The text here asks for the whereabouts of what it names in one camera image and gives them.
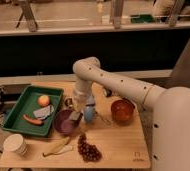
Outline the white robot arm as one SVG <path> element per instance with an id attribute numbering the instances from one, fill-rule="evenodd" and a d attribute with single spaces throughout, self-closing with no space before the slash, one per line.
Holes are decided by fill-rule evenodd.
<path id="1" fill-rule="evenodd" d="M 95 57 L 78 60 L 74 99 L 79 107 L 94 82 L 153 111 L 152 171 L 190 171 L 190 88 L 160 86 L 110 73 Z"/>

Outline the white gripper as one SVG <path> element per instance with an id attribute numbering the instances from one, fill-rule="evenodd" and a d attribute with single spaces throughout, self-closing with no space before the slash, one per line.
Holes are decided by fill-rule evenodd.
<path id="1" fill-rule="evenodd" d="M 81 91 L 74 90 L 72 98 L 74 109 L 78 112 L 82 111 L 86 105 L 87 95 Z"/>

